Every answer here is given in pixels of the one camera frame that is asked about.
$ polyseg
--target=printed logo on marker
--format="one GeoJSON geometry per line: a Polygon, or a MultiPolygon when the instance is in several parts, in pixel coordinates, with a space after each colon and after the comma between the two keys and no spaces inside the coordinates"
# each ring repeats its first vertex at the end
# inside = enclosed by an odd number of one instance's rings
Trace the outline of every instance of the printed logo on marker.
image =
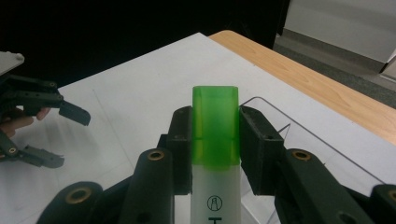
{"type": "Polygon", "coordinates": [[[219,211],[222,207],[222,199],[217,195],[210,196],[210,198],[207,200],[207,207],[211,211],[219,211]]]}

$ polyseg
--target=translucent green plastic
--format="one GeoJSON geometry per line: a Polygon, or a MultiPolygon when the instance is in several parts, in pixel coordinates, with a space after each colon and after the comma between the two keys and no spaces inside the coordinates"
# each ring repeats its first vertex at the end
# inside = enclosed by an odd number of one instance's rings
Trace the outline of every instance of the translucent green plastic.
{"type": "Polygon", "coordinates": [[[239,113],[236,87],[200,86],[192,93],[192,164],[238,165],[239,113]]]}

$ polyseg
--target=wooden surface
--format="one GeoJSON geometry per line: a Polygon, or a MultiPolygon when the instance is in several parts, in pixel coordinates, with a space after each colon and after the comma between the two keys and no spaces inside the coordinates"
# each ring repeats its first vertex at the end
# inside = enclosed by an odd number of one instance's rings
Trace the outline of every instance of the wooden surface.
{"type": "Polygon", "coordinates": [[[232,31],[210,38],[396,146],[395,109],[232,31]]]}

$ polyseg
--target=white tabletop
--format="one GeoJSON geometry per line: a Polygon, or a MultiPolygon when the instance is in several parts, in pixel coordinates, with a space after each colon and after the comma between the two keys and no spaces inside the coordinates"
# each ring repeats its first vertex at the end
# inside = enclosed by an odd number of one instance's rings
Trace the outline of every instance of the white tabletop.
{"type": "MultiPolygon", "coordinates": [[[[236,86],[240,103],[264,98],[272,106],[262,100],[249,105],[278,129],[292,123],[285,145],[315,153],[342,184],[368,194],[375,184],[396,183],[394,145],[197,34],[61,88],[65,100],[88,110],[92,121],[84,127],[52,109],[18,131],[13,141],[19,147],[42,147],[64,155],[65,162],[57,169],[0,163],[0,222],[34,223],[59,190],[78,181],[106,189],[132,175],[139,154],[156,147],[173,112],[191,105],[198,85],[236,86]]],[[[254,211],[262,200],[244,194],[251,223],[268,218],[254,211]]],[[[176,211],[176,223],[189,223],[189,196],[177,197],[176,211]]]]}

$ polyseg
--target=table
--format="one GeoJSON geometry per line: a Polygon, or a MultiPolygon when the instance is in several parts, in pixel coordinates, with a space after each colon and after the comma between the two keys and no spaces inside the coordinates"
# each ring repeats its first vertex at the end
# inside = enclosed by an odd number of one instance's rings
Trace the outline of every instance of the table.
{"type": "MultiPolygon", "coordinates": [[[[107,189],[132,175],[140,153],[167,133],[172,113],[191,105],[197,85],[237,86],[240,103],[260,96],[264,100],[248,105],[278,129],[290,124],[286,147],[312,151],[350,188],[367,194],[375,184],[396,183],[394,110],[224,31],[210,38],[189,36],[61,88],[66,101],[91,113],[92,122],[84,127],[53,109],[46,119],[18,131],[17,146],[43,147],[64,155],[65,163],[58,169],[1,163],[2,221],[34,223],[53,196],[72,183],[94,181],[107,189]],[[377,111],[387,112],[388,123],[365,125],[368,118],[382,120],[376,119],[377,111]],[[388,133],[380,132],[384,127],[388,133]]],[[[244,223],[265,222],[273,200],[254,197],[246,179],[242,191],[244,223]]],[[[176,223],[189,218],[190,197],[176,197],[176,223]]]]}

